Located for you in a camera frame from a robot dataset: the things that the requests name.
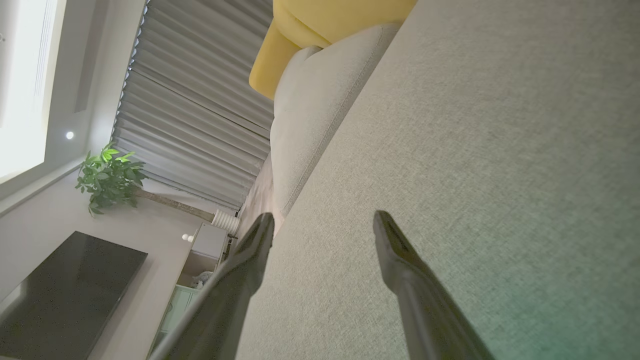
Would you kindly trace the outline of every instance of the green leaves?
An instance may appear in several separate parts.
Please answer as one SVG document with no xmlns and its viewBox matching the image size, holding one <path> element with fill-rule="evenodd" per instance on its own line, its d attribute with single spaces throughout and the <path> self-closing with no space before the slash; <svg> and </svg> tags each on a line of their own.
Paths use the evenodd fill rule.
<svg viewBox="0 0 640 360">
<path fill-rule="evenodd" d="M 90 193 L 89 213 L 103 214 L 101 209 L 115 204 L 137 205 L 135 190 L 142 186 L 142 180 L 147 176 L 142 173 L 145 163 L 133 162 L 129 158 L 134 152 L 116 156 L 120 152 L 111 148 L 113 143 L 103 148 L 99 155 L 91 156 L 91 152 L 84 159 L 76 189 L 81 193 Z"/>
</svg>

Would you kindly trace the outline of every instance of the indoor tree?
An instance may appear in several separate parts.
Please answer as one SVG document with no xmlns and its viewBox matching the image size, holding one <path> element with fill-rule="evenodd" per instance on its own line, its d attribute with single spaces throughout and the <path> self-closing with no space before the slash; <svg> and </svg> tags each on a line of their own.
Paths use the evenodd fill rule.
<svg viewBox="0 0 640 360">
<path fill-rule="evenodd" d="M 76 189 L 91 194 L 89 213 L 92 216 L 103 214 L 102 209 L 116 204 L 128 204 L 135 208 L 138 204 L 137 198 L 144 197 L 210 223 L 213 221 L 214 215 L 211 213 L 143 190 L 142 180 L 147 178 L 142 172 L 145 163 L 131 161 L 129 157 L 133 152 L 116 156 L 120 151 L 112 148 L 112 145 L 113 143 L 109 143 L 105 146 L 99 155 L 91 156 L 89 152 L 78 173 Z"/>
</svg>

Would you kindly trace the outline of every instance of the tree trunk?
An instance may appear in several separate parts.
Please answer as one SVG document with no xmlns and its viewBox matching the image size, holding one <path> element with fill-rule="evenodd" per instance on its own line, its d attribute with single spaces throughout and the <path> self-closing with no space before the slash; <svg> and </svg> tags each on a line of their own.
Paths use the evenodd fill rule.
<svg viewBox="0 0 640 360">
<path fill-rule="evenodd" d="M 143 198 L 149 199 L 149 200 L 153 200 L 153 201 L 155 201 L 155 202 L 157 202 L 159 204 L 167 205 L 167 206 L 170 206 L 171 208 L 184 211 L 185 213 L 189 213 L 191 215 L 195 215 L 195 216 L 197 216 L 199 218 L 202 218 L 202 219 L 208 221 L 209 223 L 211 223 L 213 221 L 213 216 L 214 215 L 212 213 L 208 213 L 206 211 L 202 211 L 200 209 L 196 209 L 193 206 L 185 205 L 185 204 L 183 204 L 181 202 L 177 202 L 175 200 L 171 200 L 169 198 L 166 198 L 164 196 L 160 196 L 158 194 L 146 192 L 145 190 L 142 190 L 141 188 L 138 188 L 136 190 L 136 196 L 143 197 Z"/>
</svg>

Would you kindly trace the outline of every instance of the stitching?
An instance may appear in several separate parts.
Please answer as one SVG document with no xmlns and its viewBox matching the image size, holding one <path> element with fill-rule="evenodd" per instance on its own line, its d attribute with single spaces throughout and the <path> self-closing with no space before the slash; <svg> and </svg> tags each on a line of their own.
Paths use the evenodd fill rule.
<svg viewBox="0 0 640 360">
<path fill-rule="evenodd" d="M 340 104 L 340 106 L 338 107 L 338 111 L 336 111 L 336 114 L 333 116 L 333 120 L 331 121 L 331 124 L 329 125 L 329 127 L 327 128 L 327 130 L 324 132 L 324 136 L 322 138 L 322 141 L 320 141 L 320 144 L 318 144 L 318 146 L 316 147 L 315 151 L 314 151 L 314 155 L 312 156 L 312 161 L 307 165 L 307 167 L 305 168 L 305 171 L 303 172 L 303 175 L 300 177 L 300 180 L 298 180 L 298 184 L 296 185 L 293 193 L 289 196 L 289 199 L 287 200 L 287 202 L 284 204 L 283 208 L 281 209 L 281 211 L 284 213 L 285 210 L 289 204 L 292 202 L 294 196 L 297 199 L 298 195 L 300 194 L 300 192 L 302 191 L 302 180 L 304 178 L 309 179 L 309 177 L 311 176 L 311 173 L 313 172 L 313 168 L 315 168 L 315 165 L 317 165 L 317 162 L 320 161 L 319 160 L 319 150 L 322 147 L 322 144 L 324 143 L 324 141 L 326 140 L 327 136 L 329 135 L 330 130 L 333 128 L 333 126 L 336 123 L 336 118 L 338 117 L 337 115 L 343 111 L 343 107 L 345 102 L 347 101 L 347 99 L 349 99 L 349 96 L 351 95 L 351 93 L 353 92 L 353 89 L 356 87 L 356 85 L 358 85 L 361 81 L 362 81 L 362 73 L 365 71 L 365 69 L 367 68 L 367 65 L 371 62 L 371 58 L 373 58 L 373 55 L 376 52 L 376 49 L 378 48 L 378 46 L 380 45 L 380 42 L 382 41 L 382 38 L 384 37 L 385 33 L 388 31 L 387 28 L 385 28 L 384 26 L 380 26 L 382 28 L 382 32 L 380 33 L 380 36 L 378 37 L 378 41 L 376 42 L 376 45 L 373 47 L 373 50 L 371 51 L 371 54 L 369 55 L 369 58 L 367 59 L 367 62 L 365 63 L 365 66 L 362 67 L 362 70 L 360 70 L 360 73 L 358 74 L 356 81 L 353 82 L 353 85 L 351 86 L 351 88 L 349 89 L 349 91 L 347 92 L 347 95 L 344 97 L 344 100 L 342 100 L 342 103 Z"/>
</svg>

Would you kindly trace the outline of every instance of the pleated curtain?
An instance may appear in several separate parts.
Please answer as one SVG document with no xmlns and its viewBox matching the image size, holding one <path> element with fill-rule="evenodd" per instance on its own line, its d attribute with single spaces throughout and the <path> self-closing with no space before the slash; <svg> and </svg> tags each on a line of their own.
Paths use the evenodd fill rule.
<svg viewBox="0 0 640 360">
<path fill-rule="evenodd" d="M 267 0 L 151 0 L 113 141 L 152 179 L 240 209 L 269 153 L 273 102 L 248 83 Z"/>
</svg>

